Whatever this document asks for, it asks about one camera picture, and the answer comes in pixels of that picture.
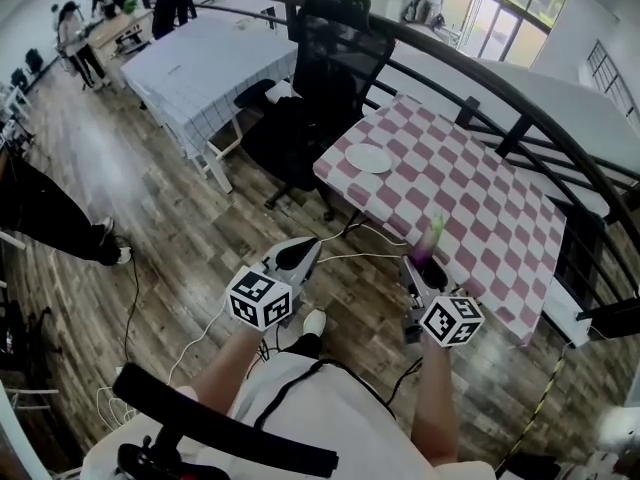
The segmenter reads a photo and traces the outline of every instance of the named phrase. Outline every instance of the door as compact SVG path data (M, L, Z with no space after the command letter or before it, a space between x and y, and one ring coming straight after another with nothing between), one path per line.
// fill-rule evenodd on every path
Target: door
M505 9L500 9L498 16L489 31L484 48L480 51L480 58L501 60L509 39L513 35L519 18Z
M495 0L472 0L460 40L460 51L479 57L494 24L500 4Z

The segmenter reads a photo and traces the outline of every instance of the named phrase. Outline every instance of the sneaker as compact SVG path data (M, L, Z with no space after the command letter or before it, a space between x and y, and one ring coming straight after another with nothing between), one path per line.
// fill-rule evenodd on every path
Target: sneaker
M131 247L120 247L120 257L118 265L126 265L131 261Z
M113 231L113 227L116 225L115 221L113 220L113 217L107 217L100 224L104 226L105 235L108 235L109 233L111 233Z
M324 326L327 323L327 314L319 309L314 309L302 324L302 334L315 334L322 336Z
M113 231L113 227L115 226L115 222L113 220L113 217L107 217L106 219L104 219L98 225L102 226L104 228L104 232L102 233L102 239L100 240L100 245L103 245L104 241L107 239L107 237Z

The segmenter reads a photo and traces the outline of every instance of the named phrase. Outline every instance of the chair armrest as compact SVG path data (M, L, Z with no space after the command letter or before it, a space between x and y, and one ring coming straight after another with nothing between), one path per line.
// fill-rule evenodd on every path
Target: chair armrest
M272 87L274 87L275 85L276 83L273 80L268 80L268 79L260 80L259 82L256 82L248 89L245 89L244 91L242 91L236 97L236 99L233 100L233 103L238 108L246 108L249 105L251 105L255 100L257 100L260 96L264 96L264 93L267 92Z

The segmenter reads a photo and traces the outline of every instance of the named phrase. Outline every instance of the person in black pants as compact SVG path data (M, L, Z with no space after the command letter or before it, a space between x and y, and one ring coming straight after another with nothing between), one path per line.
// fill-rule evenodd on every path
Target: person in black pants
M77 6L75 2L67 2L60 11L60 25L58 27L58 41L64 49L69 62L80 73L84 83L94 90L101 89L103 85L109 85L102 66L93 54L91 47L84 37L84 27L76 16ZM89 66L93 68L100 81L95 83L91 78Z
M0 227L103 265L131 259L131 248L116 243L111 217L92 225L51 178L6 149L0 154Z

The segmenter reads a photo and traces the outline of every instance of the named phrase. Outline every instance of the black strap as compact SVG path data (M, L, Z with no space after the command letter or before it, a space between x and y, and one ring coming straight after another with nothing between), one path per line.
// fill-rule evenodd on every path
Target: black strap
M380 402L382 407L384 407L387 411L389 411L391 416L393 416L395 419L396 417L395 414L393 414L393 411L387 406L384 400L380 398L380 395L378 395L378 393L376 393L373 389L371 389L371 387L366 382L364 382L360 377L358 377L349 367L342 364L340 361L336 361L334 359L321 359L313 363L311 367L302 375L300 375L299 377L296 377L292 381L287 382L284 386L282 386L280 388L280 391L278 391L278 394L275 396L275 398L271 401L269 405L267 405L267 407L262 412L262 414L258 416L255 423L253 424L253 427L262 430L264 428L264 424L267 422L267 418L269 418L269 416L271 416L275 412L275 410L280 406L280 404L284 401L285 397L289 393L289 390L296 384L318 373L320 368L322 368L325 364L337 366L338 368L341 368L342 370L347 372L349 375L351 375L355 380L357 380L360 384L362 384L366 388L366 390L369 391L369 393L371 393L371 395L373 395L373 397L378 402Z

